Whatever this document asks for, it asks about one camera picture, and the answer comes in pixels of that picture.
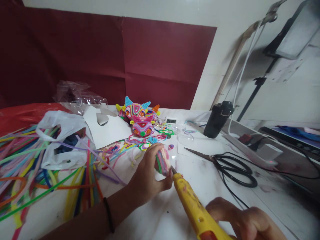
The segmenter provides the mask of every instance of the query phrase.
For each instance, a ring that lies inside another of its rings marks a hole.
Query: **scissors blade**
[[[209,160],[209,161],[212,161],[212,157],[209,156],[209,155],[206,155],[206,154],[197,152],[197,151],[192,150],[192,149],[189,149],[189,148],[185,148],[185,149],[187,149],[189,152],[192,152],[192,153],[194,153],[194,154],[196,154],[196,155],[198,155],[198,156],[200,156],[200,157],[202,157],[202,158],[204,158],[204,159],[207,159],[207,160]]]

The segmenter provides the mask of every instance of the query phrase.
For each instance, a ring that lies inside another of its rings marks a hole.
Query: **orange horn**
[[[155,112],[157,112],[157,111],[159,110],[159,107],[160,107],[160,105],[158,104],[158,105],[156,105],[152,110],[155,111]]]

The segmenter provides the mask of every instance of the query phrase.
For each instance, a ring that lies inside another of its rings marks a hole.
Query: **glue gun nozzle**
[[[173,173],[173,174],[176,174],[176,173],[177,173],[177,171],[176,171],[176,170],[174,169],[174,167],[172,167],[172,166],[171,166],[171,170],[172,170],[172,173]]]

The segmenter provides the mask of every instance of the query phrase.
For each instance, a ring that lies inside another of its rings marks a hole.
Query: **white cable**
[[[251,43],[250,43],[250,47],[249,47],[249,50],[248,50],[248,54],[247,54],[246,59],[245,59],[245,61],[244,61],[244,63],[243,63],[243,67],[242,67],[242,70],[241,70],[240,78],[239,78],[239,81],[238,81],[238,84],[237,84],[237,87],[236,87],[236,91],[235,91],[235,93],[234,93],[234,98],[233,98],[233,104],[234,104],[234,105],[236,104],[237,92],[238,92],[238,88],[239,88],[239,85],[240,85],[240,82],[241,82],[241,79],[242,79],[242,75],[243,75],[244,69],[245,69],[245,67],[246,67],[247,61],[248,61],[248,59],[249,59],[250,52],[251,52],[251,50],[252,50],[252,48],[253,48],[253,45],[254,45],[253,43],[254,43],[254,41],[255,41],[255,39],[256,39],[256,36],[257,36],[258,30],[259,30],[259,28],[260,28],[260,26],[261,26],[261,23],[262,23],[262,20],[259,21],[259,25],[258,25],[258,27],[257,27],[257,30],[255,31],[254,36],[253,36],[253,38],[252,38],[252,41],[251,41]],[[232,122],[232,116],[233,116],[233,114],[231,115],[231,118],[230,118],[230,123],[229,123],[229,127],[228,127],[228,134],[230,134],[230,126],[231,126],[231,122]]]
[[[273,140],[275,140],[275,141],[277,141],[277,142],[278,142],[278,140],[277,140],[277,139],[275,139],[274,137],[269,136],[269,135],[267,135],[267,134],[263,134],[263,133],[253,133],[253,134],[250,134],[250,135],[251,135],[251,136],[252,136],[252,135],[262,135],[262,136],[265,136],[265,137],[272,138]]]
[[[249,56],[251,55],[251,53],[253,52],[254,47],[256,46],[257,42],[259,41],[260,36],[261,36],[261,34],[262,34],[262,32],[263,32],[263,30],[264,30],[264,27],[265,27],[265,26],[266,26],[266,25],[264,24],[264,25],[263,25],[263,27],[262,27],[262,30],[261,30],[261,32],[260,32],[260,34],[259,34],[259,36],[258,36],[258,38],[257,38],[257,40],[256,40],[256,42],[255,42],[255,43],[254,43],[254,45],[253,45],[253,48],[252,48],[251,52],[249,53]],[[230,92],[231,88],[233,87],[233,85],[236,83],[236,81],[237,81],[238,77],[240,76],[240,73],[241,73],[241,71],[242,71],[242,68],[240,69],[240,71],[239,71],[239,73],[238,73],[237,77],[235,78],[235,80],[234,80],[234,82],[233,82],[232,86],[229,88],[229,91],[227,92],[227,95],[226,95],[226,97],[225,97],[225,99],[224,99],[224,100],[226,100],[226,99],[227,99],[227,96],[228,96],[228,94],[229,94],[229,92]]]

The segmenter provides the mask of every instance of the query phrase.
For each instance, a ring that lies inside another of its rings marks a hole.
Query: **horn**
[[[151,122],[152,120],[153,120],[153,116],[151,115],[151,116],[147,117],[144,121]]]
[[[125,100],[124,100],[124,105],[129,106],[133,104],[133,102],[130,100],[130,98],[128,96],[126,96]]]
[[[136,123],[136,122],[141,122],[140,118],[138,118],[136,115],[132,116],[132,120]]]
[[[116,104],[116,108],[117,108],[117,110],[118,110],[119,112],[121,112],[122,107],[121,107],[121,106],[119,106],[119,104]]]
[[[151,104],[151,102],[146,102],[146,103],[142,104],[142,108],[147,109],[147,107],[149,107],[150,104]]]
[[[157,112],[159,110],[159,107],[160,107],[160,105],[158,104],[158,105],[154,106],[152,110]]]

